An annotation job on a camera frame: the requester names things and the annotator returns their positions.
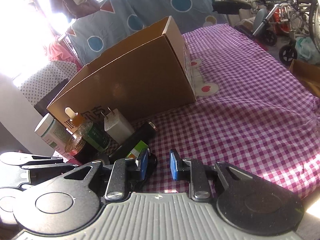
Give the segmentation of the black wheelchair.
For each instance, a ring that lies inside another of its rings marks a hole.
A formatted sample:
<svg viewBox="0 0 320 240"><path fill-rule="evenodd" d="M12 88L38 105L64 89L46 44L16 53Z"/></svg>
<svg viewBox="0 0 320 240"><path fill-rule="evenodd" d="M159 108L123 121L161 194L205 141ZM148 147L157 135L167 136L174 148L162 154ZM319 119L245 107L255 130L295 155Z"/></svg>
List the black wheelchair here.
<svg viewBox="0 0 320 240"><path fill-rule="evenodd" d="M319 52L319 0L255 0L257 10L252 38L261 39L266 45L274 46L276 32L290 38L288 44L279 50L282 64L289 66L298 59L298 46L311 39L311 44Z"/></svg>

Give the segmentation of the white lid supplement jar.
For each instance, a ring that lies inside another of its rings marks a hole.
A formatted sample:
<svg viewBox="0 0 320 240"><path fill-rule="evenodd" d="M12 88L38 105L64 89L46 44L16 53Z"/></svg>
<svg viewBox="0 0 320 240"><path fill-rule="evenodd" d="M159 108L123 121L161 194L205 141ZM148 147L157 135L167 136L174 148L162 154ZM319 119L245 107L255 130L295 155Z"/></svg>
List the white lid supplement jar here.
<svg viewBox="0 0 320 240"><path fill-rule="evenodd" d="M65 146L72 134L49 113L41 119L34 132L56 152L69 158L69 154L65 152Z"/></svg>

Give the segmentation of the small cardboard box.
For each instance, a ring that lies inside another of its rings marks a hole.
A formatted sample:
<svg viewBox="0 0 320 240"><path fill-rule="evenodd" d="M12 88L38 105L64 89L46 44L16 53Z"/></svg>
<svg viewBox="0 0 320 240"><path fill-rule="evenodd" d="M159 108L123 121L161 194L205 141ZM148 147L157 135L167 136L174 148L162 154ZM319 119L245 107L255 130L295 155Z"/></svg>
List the small cardboard box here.
<svg viewBox="0 0 320 240"><path fill-rule="evenodd" d="M319 66L293 60L289 71L310 93L318 98L320 97Z"/></svg>

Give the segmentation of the purple checkered cloth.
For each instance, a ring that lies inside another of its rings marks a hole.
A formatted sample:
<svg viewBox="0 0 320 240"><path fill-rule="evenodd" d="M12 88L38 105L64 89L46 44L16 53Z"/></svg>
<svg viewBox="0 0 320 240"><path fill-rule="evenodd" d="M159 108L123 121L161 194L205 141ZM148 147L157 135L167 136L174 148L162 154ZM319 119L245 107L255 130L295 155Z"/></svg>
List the purple checkered cloth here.
<svg viewBox="0 0 320 240"><path fill-rule="evenodd" d="M185 192L171 177L169 151L204 164L226 161L305 198L319 188L319 98L274 57L227 24L183 35L215 94L148 117L158 165L145 192Z"/></svg>

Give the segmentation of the black cylindrical flashlight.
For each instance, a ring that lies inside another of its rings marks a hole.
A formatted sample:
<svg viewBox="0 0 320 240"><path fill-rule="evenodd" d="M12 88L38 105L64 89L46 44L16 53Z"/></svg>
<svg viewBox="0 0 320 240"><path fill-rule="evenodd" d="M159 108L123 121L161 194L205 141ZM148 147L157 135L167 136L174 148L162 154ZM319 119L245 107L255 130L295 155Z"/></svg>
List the black cylindrical flashlight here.
<svg viewBox="0 0 320 240"><path fill-rule="evenodd" d="M125 158L140 141L148 144L156 133L156 126L152 122L145 122L109 155L110 163L113 164L116 160Z"/></svg>

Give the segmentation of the small green box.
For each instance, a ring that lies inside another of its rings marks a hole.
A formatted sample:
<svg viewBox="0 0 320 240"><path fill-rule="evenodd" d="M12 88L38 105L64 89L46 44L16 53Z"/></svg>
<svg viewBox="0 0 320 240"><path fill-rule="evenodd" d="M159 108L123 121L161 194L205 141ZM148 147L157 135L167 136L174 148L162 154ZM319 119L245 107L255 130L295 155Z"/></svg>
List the small green box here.
<svg viewBox="0 0 320 240"><path fill-rule="evenodd" d="M126 156L127 159L137 159L140 155L141 152L143 152L144 150L147 150L149 147L148 145L143 142L140 141L130 152L129 154Z"/></svg>

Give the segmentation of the white USB charger plug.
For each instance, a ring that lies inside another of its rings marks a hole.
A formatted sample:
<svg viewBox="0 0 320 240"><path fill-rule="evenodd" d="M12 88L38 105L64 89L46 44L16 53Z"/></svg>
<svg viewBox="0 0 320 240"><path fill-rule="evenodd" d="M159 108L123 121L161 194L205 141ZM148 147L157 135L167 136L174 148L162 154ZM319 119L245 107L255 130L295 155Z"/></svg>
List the white USB charger plug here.
<svg viewBox="0 0 320 240"><path fill-rule="evenodd" d="M104 116L104 130L118 144L122 144L135 132L117 108L110 110L110 113Z"/></svg>

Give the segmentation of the green dropper bottle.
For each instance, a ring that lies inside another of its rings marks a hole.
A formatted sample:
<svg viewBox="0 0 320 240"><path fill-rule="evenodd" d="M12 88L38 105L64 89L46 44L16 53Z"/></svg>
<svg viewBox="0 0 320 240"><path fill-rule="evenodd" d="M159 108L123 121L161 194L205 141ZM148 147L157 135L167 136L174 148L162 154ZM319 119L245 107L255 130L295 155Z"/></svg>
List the green dropper bottle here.
<svg viewBox="0 0 320 240"><path fill-rule="evenodd" d="M96 123L85 119L80 113L76 113L70 107L65 108L65 113L70 118L71 123L77 132L98 152L104 152L109 144L110 139Z"/></svg>

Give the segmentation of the brown cardboard box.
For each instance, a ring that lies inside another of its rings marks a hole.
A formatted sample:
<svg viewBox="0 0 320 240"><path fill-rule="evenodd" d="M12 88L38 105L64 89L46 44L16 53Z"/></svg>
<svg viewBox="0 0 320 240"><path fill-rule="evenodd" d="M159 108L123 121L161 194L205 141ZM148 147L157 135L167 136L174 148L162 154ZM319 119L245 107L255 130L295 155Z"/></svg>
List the brown cardboard box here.
<svg viewBox="0 0 320 240"><path fill-rule="evenodd" d="M193 103L190 54L173 17L140 30L85 65L48 105L70 131L71 108L99 122L113 109L135 121Z"/></svg>

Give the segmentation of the polka dot cloth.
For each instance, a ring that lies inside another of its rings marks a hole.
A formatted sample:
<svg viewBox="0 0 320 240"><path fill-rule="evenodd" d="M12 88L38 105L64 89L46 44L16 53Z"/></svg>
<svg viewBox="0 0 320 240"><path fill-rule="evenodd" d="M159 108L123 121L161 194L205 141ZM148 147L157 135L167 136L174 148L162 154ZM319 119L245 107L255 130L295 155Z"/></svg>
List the polka dot cloth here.
<svg viewBox="0 0 320 240"><path fill-rule="evenodd" d="M22 81L17 87L35 106L56 86L70 80L78 72L76 64L68 61L50 61L44 68Z"/></svg>

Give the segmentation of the blue sheet with shapes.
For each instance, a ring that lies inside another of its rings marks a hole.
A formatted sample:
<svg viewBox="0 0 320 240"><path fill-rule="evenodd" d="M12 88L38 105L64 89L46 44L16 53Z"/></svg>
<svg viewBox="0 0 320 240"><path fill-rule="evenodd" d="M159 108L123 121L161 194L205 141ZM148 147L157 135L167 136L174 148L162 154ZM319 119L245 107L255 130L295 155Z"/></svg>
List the blue sheet with shapes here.
<svg viewBox="0 0 320 240"><path fill-rule="evenodd" d="M76 20L69 35L82 64L161 19L172 16L182 34L226 23L213 0L102 0L100 9Z"/></svg>

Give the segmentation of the pink garment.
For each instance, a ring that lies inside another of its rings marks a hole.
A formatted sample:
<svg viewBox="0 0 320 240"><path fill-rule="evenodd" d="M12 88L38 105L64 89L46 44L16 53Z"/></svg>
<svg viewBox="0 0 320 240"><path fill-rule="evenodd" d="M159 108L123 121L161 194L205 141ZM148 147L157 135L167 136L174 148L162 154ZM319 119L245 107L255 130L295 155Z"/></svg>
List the pink garment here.
<svg viewBox="0 0 320 240"><path fill-rule="evenodd" d="M44 46L44 54L49 61L75 62L71 53L56 41Z"/></svg>

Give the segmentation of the black padded seat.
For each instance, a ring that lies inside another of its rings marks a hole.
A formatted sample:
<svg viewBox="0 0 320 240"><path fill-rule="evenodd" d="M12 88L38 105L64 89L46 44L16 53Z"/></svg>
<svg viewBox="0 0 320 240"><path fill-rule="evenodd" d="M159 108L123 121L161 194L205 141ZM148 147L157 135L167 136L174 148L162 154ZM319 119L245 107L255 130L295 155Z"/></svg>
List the black padded seat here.
<svg viewBox="0 0 320 240"><path fill-rule="evenodd" d="M240 9L251 10L250 3L241 0L212 0L213 12L224 15L239 15Z"/></svg>

